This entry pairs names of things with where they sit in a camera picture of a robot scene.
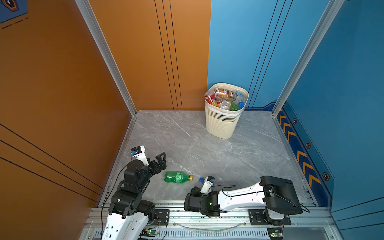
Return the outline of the large green Sprite bottle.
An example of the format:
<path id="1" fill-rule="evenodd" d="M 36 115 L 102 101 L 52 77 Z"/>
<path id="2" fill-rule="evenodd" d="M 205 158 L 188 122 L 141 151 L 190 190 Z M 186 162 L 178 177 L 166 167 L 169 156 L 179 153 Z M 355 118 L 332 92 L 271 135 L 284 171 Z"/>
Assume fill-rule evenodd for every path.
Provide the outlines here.
<path id="1" fill-rule="evenodd" d="M 166 172 L 164 180 L 166 183 L 183 184 L 191 182 L 193 179 L 193 176 L 187 175 L 183 172 Z"/>

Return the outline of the small green Sprite bottle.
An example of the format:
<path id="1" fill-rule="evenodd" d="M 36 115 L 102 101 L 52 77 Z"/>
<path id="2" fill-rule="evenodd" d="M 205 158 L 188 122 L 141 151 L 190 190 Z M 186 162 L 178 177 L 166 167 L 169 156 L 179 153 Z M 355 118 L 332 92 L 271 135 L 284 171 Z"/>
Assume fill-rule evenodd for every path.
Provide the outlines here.
<path id="1" fill-rule="evenodd" d="M 231 111 L 239 111 L 242 108 L 240 108 L 238 105 L 236 105 L 234 102 L 231 102 L 230 110 Z"/>

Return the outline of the clear bottle red label yellow cap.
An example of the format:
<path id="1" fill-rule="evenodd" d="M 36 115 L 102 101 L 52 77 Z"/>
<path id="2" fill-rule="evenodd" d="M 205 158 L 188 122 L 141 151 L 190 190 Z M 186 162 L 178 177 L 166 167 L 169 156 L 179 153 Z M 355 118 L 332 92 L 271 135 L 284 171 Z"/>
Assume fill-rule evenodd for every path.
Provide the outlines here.
<path id="1" fill-rule="evenodd" d="M 223 110 L 231 110 L 232 103 L 228 100 L 222 99 L 217 102 L 217 107 Z"/>

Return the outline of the brown Nescafe bottle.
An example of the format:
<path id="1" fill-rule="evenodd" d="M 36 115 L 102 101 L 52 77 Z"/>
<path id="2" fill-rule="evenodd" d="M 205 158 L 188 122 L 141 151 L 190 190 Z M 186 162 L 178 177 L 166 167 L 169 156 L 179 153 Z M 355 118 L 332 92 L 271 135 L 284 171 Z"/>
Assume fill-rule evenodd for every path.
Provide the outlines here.
<path id="1" fill-rule="evenodd" d="M 230 99 L 233 98 L 233 92 L 223 88 L 215 88 L 217 98 Z"/>

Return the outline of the pale blue label bottle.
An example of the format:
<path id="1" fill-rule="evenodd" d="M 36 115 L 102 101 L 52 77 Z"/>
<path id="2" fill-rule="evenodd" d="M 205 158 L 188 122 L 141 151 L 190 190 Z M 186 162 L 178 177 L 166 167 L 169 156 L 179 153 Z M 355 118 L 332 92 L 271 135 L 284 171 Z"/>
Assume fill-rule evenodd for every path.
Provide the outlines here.
<path id="1" fill-rule="evenodd" d="M 235 91 L 233 94 L 233 99 L 234 99 L 234 104 L 238 106 L 240 109 L 242 109 L 245 104 L 246 104 L 246 96 L 240 92 L 240 91 Z"/>

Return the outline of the clear bottle blue cap front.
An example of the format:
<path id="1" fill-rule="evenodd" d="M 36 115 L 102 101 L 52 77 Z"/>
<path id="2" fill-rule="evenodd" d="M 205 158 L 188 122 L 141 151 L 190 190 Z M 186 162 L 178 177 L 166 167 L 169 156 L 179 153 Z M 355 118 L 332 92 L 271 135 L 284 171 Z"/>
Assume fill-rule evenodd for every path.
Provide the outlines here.
<path id="1" fill-rule="evenodd" d="M 205 179 L 204 178 L 199 178 L 199 180 L 195 184 L 195 187 L 197 187 L 199 189 L 202 189 L 203 186 L 204 186 L 204 183 L 205 183 Z"/>

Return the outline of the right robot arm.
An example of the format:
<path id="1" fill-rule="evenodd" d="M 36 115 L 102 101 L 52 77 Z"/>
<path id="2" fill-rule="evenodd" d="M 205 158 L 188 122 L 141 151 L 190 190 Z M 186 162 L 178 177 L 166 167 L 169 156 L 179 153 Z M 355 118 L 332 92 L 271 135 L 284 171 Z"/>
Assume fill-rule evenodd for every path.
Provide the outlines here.
<path id="1" fill-rule="evenodd" d="M 237 208 L 263 208 L 252 215 L 262 225 L 289 225 L 290 215 L 309 212 L 299 201 L 293 182 L 263 176 L 261 181 L 246 188 L 232 190 L 234 185 L 216 185 L 215 178 L 200 179 L 186 195 L 185 211 L 214 218 Z"/>

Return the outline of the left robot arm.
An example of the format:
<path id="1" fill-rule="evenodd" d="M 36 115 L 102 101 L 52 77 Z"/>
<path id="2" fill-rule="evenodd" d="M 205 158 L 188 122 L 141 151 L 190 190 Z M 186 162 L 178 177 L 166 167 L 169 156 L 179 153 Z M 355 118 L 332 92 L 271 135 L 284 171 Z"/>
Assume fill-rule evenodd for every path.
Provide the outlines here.
<path id="1" fill-rule="evenodd" d="M 137 158 L 126 165 L 124 179 L 111 197 L 102 240 L 137 240 L 146 225 L 154 221 L 155 204 L 143 200 L 143 193 L 151 177 L 166 167 L 165 153 L 157 155 L 155 161 Z"/>

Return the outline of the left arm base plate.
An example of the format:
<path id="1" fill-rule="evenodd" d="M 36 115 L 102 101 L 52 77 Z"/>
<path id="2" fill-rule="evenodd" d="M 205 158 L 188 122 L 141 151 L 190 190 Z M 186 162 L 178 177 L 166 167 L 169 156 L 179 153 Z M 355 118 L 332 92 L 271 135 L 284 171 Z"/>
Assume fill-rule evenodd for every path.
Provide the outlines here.
<path id="1" fill-rule="evenodd" d="M 155 216 L 154 219 L 150 221 L 150 226 L 168 226 L 169 220 L 169 209 L 155 209 Z"/>

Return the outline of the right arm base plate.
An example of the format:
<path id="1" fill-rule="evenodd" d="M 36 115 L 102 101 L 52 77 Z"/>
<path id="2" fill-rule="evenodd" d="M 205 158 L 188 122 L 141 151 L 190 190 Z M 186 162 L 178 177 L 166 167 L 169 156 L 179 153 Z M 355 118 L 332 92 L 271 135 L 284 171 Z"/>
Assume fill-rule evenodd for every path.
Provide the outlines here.
<path id="1" fill-rule="evenodd" d="M 250 209 L 248 212 L 252 226 L 289 226 L 292 224 L 288 215 L 283 215 L 269 209 Z"/>

